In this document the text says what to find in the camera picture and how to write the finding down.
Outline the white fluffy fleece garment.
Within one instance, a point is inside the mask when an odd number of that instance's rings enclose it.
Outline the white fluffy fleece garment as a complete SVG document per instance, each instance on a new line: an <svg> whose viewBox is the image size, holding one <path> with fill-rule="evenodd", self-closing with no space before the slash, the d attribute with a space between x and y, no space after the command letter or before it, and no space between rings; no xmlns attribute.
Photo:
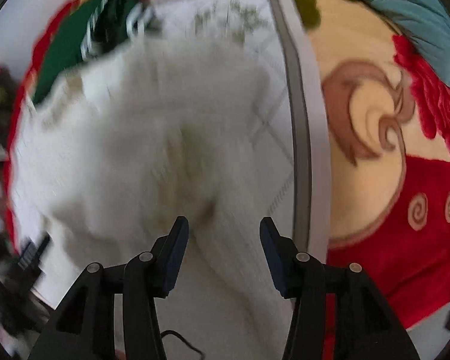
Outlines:
<svg viewBox="0 0 450 360"><path fill-rule="evenodd" d="M26 104L13 204L20 230L52 237L38 295L57 306L89 263L125 263L184 216L191 239L161 320L210 359L279 359L292 308L259 239L266 207L249 141L267 82L223 41L138 40Z"/></svg>

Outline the white quilted bed mat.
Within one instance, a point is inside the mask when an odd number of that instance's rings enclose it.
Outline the white quilted bed mat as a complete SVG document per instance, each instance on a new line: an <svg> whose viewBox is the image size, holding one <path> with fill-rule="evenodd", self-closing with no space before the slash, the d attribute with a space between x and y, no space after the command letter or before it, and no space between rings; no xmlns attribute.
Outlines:
<svg viewBox="0 0 450 360"><path fill-rule="evenodd" d="M262 96L252 106L249 121L249 141L257 169L257 183L266 207L262 218L272 217L285 233L294 231L297 214L293 210L293 194L299 189L309 189L308 183L300 183L298 180L298 166L308 164L311 156L308 145L294 145L293 140L308 137L307 111L314 111L315 125L319 128L325 128L326 120L316 59L311 44L302 31L292 0L148 2L161 21L159 33L140 33L106 55L70 70L95 62L119 47L138 40L223 41L243 49L257 60L268 77ZM63 73L57 77L49 94ZM32 98L36 82L37 78L22 100L18 125L24 106L34 105ZM17 227L13 186L18 125L11 158L13 169L10 198L17 239L22 240L35 237L41 232L49 232L38 227L27 231Z"/></svg>

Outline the red floral blanket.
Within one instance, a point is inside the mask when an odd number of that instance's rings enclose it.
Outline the red floral blanket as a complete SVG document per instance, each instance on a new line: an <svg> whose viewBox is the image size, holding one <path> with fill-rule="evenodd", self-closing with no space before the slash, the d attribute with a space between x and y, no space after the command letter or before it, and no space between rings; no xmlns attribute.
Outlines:
<svg viewBox="0 0 450 360"><path fill-rule="evenodd" d="M12 153L20 105L38 77L51 36L88 0L69 0L36 44L13 111L6 166L5 222L17 239L11 205ZM279 231L332 267L359 264L405 329L450 303L450 87L409 38L364 0L292 0L311 44L326 126L307 111L310 161L293 194L295 230ZM210 359L181 331L164 328L169 359Z"/></svg>

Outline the green varsity jacket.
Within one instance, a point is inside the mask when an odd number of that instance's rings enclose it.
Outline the green varsity jacket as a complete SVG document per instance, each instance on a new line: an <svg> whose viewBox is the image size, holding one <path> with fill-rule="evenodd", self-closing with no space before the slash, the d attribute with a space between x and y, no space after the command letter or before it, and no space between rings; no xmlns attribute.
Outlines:
<svg viewBox="0 0 450 360"><path fill-rule="evenodd" d="M61 20L51 36L35 84L39 105L57 77L98 59L140 33L159 33L161 21L148 0L88 0Z"/></svg>

